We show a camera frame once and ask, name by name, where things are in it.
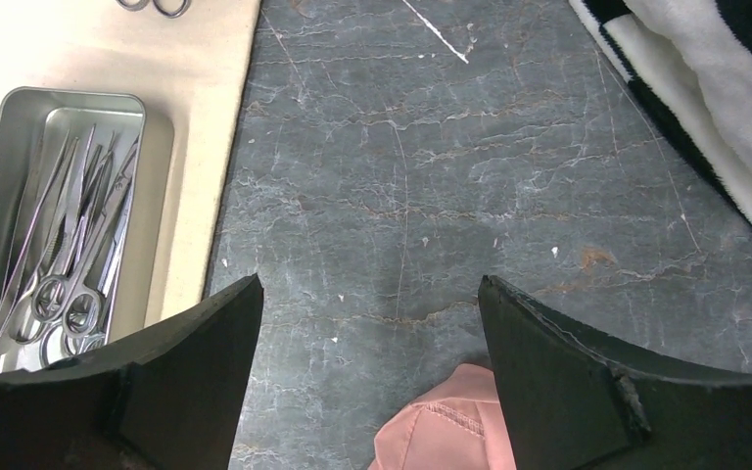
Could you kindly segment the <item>metal instrument tray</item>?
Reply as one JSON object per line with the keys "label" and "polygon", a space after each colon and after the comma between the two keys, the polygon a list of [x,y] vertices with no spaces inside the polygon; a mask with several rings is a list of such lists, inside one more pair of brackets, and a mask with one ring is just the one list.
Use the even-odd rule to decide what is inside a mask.
{"label": "metal instrument tray", "polygon": [[[0,107],[0,302],[15,269],[36,192],[44,187],[67,136],[81,144],[96,128],[93,147],[114,143],[120,163],[135,138],[140,150],[127,205],[120,265],[111,289],[103,346],[144,327],[159,238],[173,127],[130,94],[20,87]],[[0,308],[0,323],[5,309]],[[78,356],[90,351],[81,352]],[[7,342],[0,373],[36,371],[36,344]]]}

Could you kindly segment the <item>beige cloth wrap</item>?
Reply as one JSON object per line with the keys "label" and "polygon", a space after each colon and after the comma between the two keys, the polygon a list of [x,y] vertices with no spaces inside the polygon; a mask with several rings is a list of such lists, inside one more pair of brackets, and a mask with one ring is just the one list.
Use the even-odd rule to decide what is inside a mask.
{"label": "beige cloth wrap", "polygon": [[0,1],[0,104],[21,86],[130,93],[173,123],[148,323],[202,298],[258,15],[256,1],[195,1],[174,20],[114,1]]}

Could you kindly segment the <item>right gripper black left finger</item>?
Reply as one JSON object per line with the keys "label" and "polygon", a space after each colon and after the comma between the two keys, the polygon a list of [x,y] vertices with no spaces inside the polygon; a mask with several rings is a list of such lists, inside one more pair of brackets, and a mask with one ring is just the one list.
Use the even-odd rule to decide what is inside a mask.
{"label": "right gripper black left finger", "polygon": [[135,334],[0,374],[0,469],[224,469],[259,338],[250,275]]}

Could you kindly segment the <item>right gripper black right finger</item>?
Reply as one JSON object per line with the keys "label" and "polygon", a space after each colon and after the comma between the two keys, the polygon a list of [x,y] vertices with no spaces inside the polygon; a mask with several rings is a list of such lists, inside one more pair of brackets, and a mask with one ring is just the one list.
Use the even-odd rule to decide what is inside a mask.
{"label": "right gripper black right finger", "polygon": [[752,374],[653,352],[508,282],[478,290],[520,469],[752,469]]}

